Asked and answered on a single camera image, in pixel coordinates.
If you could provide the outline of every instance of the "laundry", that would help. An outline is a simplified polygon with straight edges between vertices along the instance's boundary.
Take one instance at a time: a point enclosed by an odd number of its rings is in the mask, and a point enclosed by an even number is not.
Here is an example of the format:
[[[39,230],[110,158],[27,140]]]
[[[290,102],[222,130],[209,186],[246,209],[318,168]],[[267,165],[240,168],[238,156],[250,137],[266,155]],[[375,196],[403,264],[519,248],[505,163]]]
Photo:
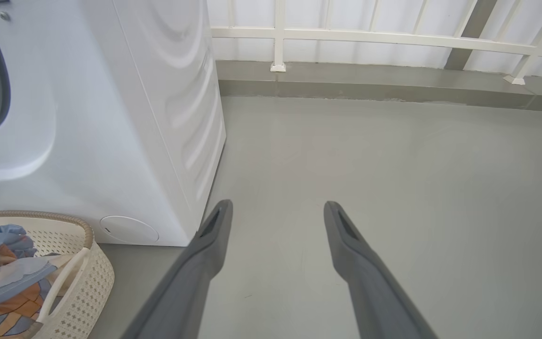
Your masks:
[[[39,316],[58,269],[73,257],[57,253],[34,257],[35,253],[32,240],[21,226],[0,226],[0,337],[22,337]],[[72,282],[74,274],[66,284]]]

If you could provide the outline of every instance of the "white backdrop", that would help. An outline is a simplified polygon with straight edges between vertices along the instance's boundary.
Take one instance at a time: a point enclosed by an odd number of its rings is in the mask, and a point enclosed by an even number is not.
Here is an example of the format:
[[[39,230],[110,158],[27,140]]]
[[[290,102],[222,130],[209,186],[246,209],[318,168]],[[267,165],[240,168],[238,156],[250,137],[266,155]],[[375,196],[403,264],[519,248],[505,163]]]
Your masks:
[[[207,0],[212,26],[228,25],[227,0]],[[495,39],[514,0],[498,0],[480,38]],[[375,0],[335,0],[330,29],[368,30]],[[467,0],[428,0],[418,34],[452,36]],[[376,32],[413,31],[422,0],[384,0],[378,7]],[[286,28],[323,28],[327,0],[286,0]],[[234,0],[236,26],[273,27],[274,0]],[[542,0],[521,0],[502,41],[530,43],[542,25]],[[213,38],[217,60],[273,60],[272,39]],[[286,40],[286,62],[398,65],[442,68],[450,48],[351,41]],[[521,56],[473,51],[467,70],[510,73]],[[542,76],[542,58],[528,75]]]

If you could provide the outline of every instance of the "embossed side panel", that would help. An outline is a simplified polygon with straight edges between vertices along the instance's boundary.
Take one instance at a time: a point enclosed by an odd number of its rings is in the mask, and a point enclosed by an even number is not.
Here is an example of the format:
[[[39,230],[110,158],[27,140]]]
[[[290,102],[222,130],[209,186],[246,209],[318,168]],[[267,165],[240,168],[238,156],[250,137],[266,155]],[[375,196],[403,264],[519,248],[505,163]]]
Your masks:
[[[114,5],[196,232],[225,140],[206,2]]]

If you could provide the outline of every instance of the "white metal railing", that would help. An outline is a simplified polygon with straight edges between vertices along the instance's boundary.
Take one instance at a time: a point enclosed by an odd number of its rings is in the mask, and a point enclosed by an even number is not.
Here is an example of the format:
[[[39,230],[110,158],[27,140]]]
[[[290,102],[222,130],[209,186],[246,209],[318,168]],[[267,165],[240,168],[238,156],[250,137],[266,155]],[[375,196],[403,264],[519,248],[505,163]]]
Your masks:
[[[286,0],[275,0],[275,27],[236,27],[234,19],[234,1],[228,0],[228,18],[229,26],[213,26],[213,37],[232,37],[232,38],[259,38],[274,39],[275,47],[273,53],[273,64],[271,71],[285,72],[284,64],[284,40],[334,40],[334,41],[358,41],[358,42],[378,42],[378,43],[400,43],[404,45],[422,45],[435,47],[451,47],[463,49],[477,49],[479,51],[505,52],[511,54],[520,54],[522,58],[518,65],[504,79],[513,84],[525,84],[524,76],[529,67],[542,57],[542,27],[536,34],[530,45],[503,42],[503,36],[509,28],[512,18],[520,8],[520,0],[514,0],[514,3],[505,18],[505,21],[499,28],[495,40],[472,39],[461,37],[467,21],[476,5],[477,0],[467,0],[465,15],[460,21],[458,28],[453,36],[426,36],[419,35],[419,26],[426,13],[428,0],[423,0],[417,20],[413,28],[413,34],[397,32],[375,32],[375,24],[381,6],[381,0],[376,0],[374,4],[374,13],[369,23],[369,30],[350,31],[350,30],[330,30],[330,22],[333,14],[333,0],[327,1],[326,17],[324,28],[285,28],[285,10]]]

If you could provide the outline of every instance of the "white washing machine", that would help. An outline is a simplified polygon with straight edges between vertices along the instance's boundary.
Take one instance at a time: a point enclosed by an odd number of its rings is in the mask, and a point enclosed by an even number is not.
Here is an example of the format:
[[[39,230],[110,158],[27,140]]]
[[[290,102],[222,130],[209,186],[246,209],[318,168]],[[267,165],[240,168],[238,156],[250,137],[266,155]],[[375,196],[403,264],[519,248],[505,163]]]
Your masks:
[[[0,210],[185,246],[224,140],[205,0],[0,0]]]

